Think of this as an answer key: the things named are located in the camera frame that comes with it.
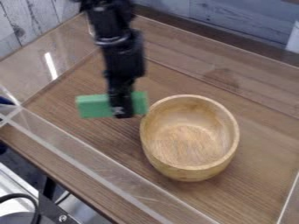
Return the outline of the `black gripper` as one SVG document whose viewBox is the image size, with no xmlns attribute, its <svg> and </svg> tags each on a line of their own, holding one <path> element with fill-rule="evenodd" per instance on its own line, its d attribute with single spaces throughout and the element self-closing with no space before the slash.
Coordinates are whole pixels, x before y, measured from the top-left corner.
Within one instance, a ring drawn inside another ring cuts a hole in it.
<svg viewBox="0 0 299 224">
<path fill-rule="evenodd" d="M 107 91 L 113 115 L 118 119 L 135 115 L 133 86 L 146 74 L 145 37 L 137 29 L 121 33 L 97 31 L 97 45 L 101 47 L 107 79 Z"/>
</svg>

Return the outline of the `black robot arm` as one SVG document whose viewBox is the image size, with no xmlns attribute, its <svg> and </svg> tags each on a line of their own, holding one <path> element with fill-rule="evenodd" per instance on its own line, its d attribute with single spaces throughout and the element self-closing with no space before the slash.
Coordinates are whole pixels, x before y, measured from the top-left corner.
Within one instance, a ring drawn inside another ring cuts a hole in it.
<svg viewBox="0 0 299 224">
<path fill-rule="evenodd" d="M 131 27 L 135 5 L 131 0 L 79 0 L 83 3 L 95 45 L 101 48 L 107 81 L 105 94 L 77 97 L 83 118 L 131 118 L 147 111 L 146 94 L 135 91 L 146 74 L 143 33 Z"/>
</svg>

